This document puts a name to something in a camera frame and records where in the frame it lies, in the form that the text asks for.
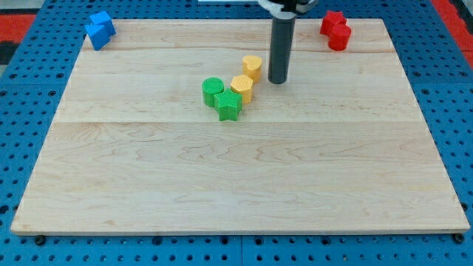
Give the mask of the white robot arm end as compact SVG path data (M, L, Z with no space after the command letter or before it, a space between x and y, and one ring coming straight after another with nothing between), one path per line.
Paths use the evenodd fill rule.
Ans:
M274 18L292 19L304 15L319 4L319 0L257 0Z

